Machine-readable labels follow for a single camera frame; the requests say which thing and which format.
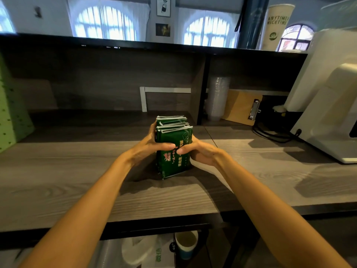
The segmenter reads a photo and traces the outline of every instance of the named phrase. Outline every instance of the dark blue column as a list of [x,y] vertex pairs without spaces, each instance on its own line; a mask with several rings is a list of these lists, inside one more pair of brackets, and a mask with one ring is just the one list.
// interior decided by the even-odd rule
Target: dark blue column
[[269,0],[244,0],[240,19],[238,49],[256,49]]

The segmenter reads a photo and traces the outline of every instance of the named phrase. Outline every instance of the person's right hand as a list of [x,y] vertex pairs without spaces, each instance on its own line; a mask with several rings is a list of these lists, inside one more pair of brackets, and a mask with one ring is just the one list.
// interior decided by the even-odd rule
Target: person's right hand
[[192,135],[192,143],[184,145],[177,150],[178,155],[188,152],[191,152],[191,158],[195,161],[216,167],[216,157],[222,153],[222,150],[211,144],[202,142]]

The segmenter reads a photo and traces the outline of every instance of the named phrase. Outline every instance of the white machine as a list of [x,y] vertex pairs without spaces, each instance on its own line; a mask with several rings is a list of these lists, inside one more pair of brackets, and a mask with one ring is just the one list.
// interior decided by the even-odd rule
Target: white machine
[[322,30],[285,102],[304,111],[291,130],[343,163],[357,163],[357,32]]

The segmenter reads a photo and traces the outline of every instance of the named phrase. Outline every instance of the framed picture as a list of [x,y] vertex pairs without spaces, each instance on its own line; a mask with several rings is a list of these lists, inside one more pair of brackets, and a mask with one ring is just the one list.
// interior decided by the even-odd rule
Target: framed picture
[[162,17],[170,17],[171,0],[156,0],[156,14]]
[[170,25],[165,23],[156,24],[156,35],[160,37],[170,36]]

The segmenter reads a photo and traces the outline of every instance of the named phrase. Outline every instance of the green cup logo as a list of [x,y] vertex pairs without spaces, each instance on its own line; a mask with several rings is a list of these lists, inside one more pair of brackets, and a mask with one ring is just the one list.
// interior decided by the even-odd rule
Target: green cup logo
[[269,35],[269,39],[270,39],[270,40],[276,40],[276,32],[272,32],[272,33]]

